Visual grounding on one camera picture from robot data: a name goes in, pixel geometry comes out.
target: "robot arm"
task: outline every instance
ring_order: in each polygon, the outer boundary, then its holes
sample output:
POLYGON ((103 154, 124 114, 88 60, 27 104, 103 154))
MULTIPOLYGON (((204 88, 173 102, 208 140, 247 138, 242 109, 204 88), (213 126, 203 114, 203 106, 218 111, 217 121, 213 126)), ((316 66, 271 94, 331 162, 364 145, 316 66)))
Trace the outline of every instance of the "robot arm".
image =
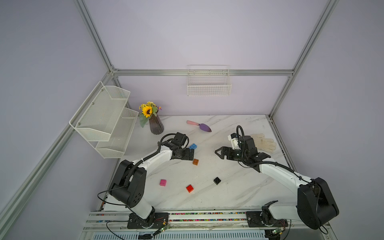
POLYGON ((194 150, 182 148, 187 140, 185 134, 176 133, 175 137, 158 143, 156 151, 144 158, 129 162, 122 161, 109 187, 109 194, 123 202, 134 214, 130 219, 137 219, 139 224, 150 227, 154 220, 155 209, 144 198, 144 187, 147 174, 171 159, 194 159, 194 150))
POLYGON ((275 200, 264 205, 261 214, 264 225, 273 225, 279 219, 289 219, 302 221, 308 227, 318 229, 339 214, 328 184, 323 179, 303 176, 275 162, 269 155, 258 152, 250 136, 239 137, 238 133, 233 133, 228 139, 232 148, 221 147, 215 151, 221 159, 226 156, 228 160, 241 161, 274 178, 297 196, 297 202, 275 200))

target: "dark glass vase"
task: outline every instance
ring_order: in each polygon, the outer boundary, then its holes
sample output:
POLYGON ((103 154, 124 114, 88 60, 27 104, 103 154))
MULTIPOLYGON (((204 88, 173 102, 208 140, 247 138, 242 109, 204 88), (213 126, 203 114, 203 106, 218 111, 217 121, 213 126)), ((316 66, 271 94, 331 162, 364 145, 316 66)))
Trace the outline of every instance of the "dark glass vase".
POLYGON ((149 127, 151 129, 151 133, 155 135, 159 135, 164 132, 164 125, 158 116, 152 115, 149 119, 149 127))

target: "white cotton glove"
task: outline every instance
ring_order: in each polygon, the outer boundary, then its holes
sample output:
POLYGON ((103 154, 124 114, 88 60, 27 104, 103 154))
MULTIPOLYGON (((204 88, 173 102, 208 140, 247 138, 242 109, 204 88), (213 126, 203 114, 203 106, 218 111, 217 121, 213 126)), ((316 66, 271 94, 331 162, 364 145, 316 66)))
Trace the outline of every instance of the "white cotton glove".
POLYGON ((273 142, 272 138, 264 138, 265 135, 260 134, 252 134, 251 138, 255 142, 255 146, 257 149, 263 150, 265 152, 273 153, 276 150, 276 143, 273 142))

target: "mounting plate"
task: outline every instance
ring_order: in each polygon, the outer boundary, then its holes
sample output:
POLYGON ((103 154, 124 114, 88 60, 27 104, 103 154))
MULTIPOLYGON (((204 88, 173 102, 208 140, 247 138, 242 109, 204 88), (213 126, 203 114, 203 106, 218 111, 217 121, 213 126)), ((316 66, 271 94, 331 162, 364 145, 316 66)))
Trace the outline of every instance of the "mounting plate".
MULTIPOLYGON (((266 225, 262 223, 263 219, 261 217, 261 213, 262 211, 246 212, 248 227, 266 227, 266 225)), ((287 220, 284 220, 284 226, 288 227, 287 220)), ((275 224, 269 227, 283 227, 283 225, 280 223, 280 221, 277 221, 275 224)))
MULTIPOLYGON (((137 220, 136 217, 136 214, 130 214, 129 215, 129 221, 128 221, 128 224, 127 224, 127 228, 128 229, 143 229, 143 227, 141 226, 141 222, 139 222, 137 220)), ((155 212, 155 219, 159 219, 161 221, 154 221, 152 226, 149 228, 149 229, 159 229, 161 227, 163 227, 163 222, 168 222, 168 216, 169 216, 169 213, 167 212, 155 212)))

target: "white mesh shelf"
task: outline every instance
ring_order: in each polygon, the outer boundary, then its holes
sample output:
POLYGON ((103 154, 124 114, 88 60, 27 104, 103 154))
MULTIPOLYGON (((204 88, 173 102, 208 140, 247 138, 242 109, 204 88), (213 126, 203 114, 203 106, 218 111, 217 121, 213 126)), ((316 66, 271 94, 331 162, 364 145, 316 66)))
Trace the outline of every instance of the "white mesh shelf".
POLYGON ((121 158, 125 153, 139 114, 125 107, 129 94, 125 89, 99 82, 83 103, 87 106, 84 113, 80 107, 70 120, 70 125, 103 158, 121 158))
POLYGON ((109 141, 130 94, 116 86, 99 84, 101 89, 92 103, 80 120, 71 124, 87 141, 109 141))
POLYGON ((121 158, 127 149, 139 112, 124 108, 108 142, 98 142, 95 149, 103 158, 121 158))
POLYGON ((188 96, 229 96, 231 88, 229 66, 188 66, 188 96))

